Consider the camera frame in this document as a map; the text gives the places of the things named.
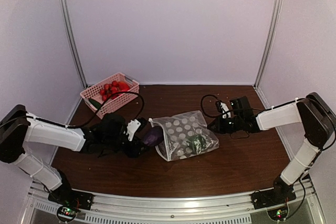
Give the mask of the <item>dark purple fake eggplant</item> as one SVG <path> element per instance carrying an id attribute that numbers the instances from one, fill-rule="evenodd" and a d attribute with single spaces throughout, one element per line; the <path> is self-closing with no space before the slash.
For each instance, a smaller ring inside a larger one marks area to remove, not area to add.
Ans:
<path id="1" fill-rule="evenodd" d="M 149 147 L 155 147 L 164 140 L 163 129 L 160 126 L 150 128 L 142 139 L 142 142 Z"/>

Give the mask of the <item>green fake cucumber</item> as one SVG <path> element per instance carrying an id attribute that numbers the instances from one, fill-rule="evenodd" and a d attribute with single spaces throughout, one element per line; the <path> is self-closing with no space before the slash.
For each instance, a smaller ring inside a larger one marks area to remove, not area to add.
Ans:
<path id="1" fill-rule="evenodd" d="M 96 101 L 95 99 L 89 98 L 88 99 L 89 102 L 91 103 L 91 105 L 93 107 L 95 107 L 96 109 L 99 109 L 101 107 L 101 103 L 99 103 L 98 101 Z"/>

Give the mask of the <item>green fake vegetable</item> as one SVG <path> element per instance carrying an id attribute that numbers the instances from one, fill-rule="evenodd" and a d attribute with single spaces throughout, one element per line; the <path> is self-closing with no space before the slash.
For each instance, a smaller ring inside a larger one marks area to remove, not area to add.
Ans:
<path id="1" fill-rule="evenodd" d="M 200 134 L 189 137 L 187 143 L 193 154 L 200 154 L 206 149 L 206 139 Z"/>

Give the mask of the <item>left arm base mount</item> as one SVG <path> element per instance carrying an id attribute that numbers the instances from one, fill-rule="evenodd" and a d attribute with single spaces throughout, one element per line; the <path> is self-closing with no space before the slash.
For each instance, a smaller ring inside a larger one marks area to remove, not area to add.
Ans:
<path id="1" fill-rule="evenodd" d="M 70 194 L 62 195 L 55 191 L 48 193 L 48 200 L 59 204 L 56 217 L 63 223 L 74 221 L 82 210 L 90 210 L 93 194 L 73 190 Z"/>

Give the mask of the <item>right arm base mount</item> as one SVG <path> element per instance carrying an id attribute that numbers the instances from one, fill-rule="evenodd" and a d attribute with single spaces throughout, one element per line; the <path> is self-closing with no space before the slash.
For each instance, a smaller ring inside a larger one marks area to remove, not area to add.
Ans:
<path id="1" fill-rule="evenodd" d="M 295 199 L 296 194 L 294 192 L 289 192 L 284 196 L 276 196 L 274 189 L 257 190 L 251 194 L 254 209 L 266 208 L 268 217 L 276 222 L 284 221 L 288 217 L 288 203 Z"/>

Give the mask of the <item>red fake lychee bunch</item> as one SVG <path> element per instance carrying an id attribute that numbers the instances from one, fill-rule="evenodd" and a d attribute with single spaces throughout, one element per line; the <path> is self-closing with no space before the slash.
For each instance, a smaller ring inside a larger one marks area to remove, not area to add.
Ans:
<path id="1" fill-rule="evenodd" d="M 101 95 L 102 101 L 106 101 L 109 99 L 114 99 L 119 96 L 119 92 L 121 91 L 129 91 L 130 86 L 124 81 L 112 81 L 111 83 L 107 83 L 103 85 L 103 88 L 99 91 Z"/>

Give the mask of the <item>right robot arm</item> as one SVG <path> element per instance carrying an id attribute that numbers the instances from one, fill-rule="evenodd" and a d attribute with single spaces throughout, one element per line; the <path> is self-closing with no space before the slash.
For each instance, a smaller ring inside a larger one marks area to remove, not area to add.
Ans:
<path id="1" fill-rule="evenodd" d="M 268 109 L 252 108 L 246 96 L 232 99 L 227 107 L 216 102 L 218 115 L 207 128 L 217 134 L 244 131 L 248 134 L 301 125 L 303 141 L 289 164 L 274 180 L 269 192 L 272 203 L 279 204 L 289 196 L 296 181 L 313 166 L 319 155 L 335 143 L 335 113 L 318 93 L 295 98 Z"/>

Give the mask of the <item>clear zip top bag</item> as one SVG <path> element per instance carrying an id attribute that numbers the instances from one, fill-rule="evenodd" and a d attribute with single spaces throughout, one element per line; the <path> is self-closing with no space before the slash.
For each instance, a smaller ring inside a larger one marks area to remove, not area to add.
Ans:
<path id="1" fill-rule="evenodd" d="M 163 129 L 164 140 L 155 147 L 156 152 L 167 162 L 186 159 L 214 151 L 219 148 L 219 139 L 207 129 L 201 111 L 191 111 L 171 117 L 150 118 L 151 126 Z M 193 154 L 187 140 L 200 134 L 206 139 L 206 149 L 200 154 Z"/>

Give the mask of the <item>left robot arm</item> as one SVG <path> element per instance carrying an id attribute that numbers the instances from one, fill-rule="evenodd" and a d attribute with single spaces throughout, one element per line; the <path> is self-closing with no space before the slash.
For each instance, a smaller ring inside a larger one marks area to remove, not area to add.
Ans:
<path id="1" fill-rule="evenodd" d="M 79 197 L 66 175 L 34 156 L 24 147 L 25 143 L 43 143 L 83 154 L 123 152 L 135 158 L 148 149 L 136 136 L 146 125 L 144 118 L 126 122 L 114 113 L 105 114 L 100 123 L 91 127 L 64 125 L 28 113 L 19 104 L 1 121 L 1 162 L 16 165 L 40 181 L 52 199 L 71 205 Z"/>

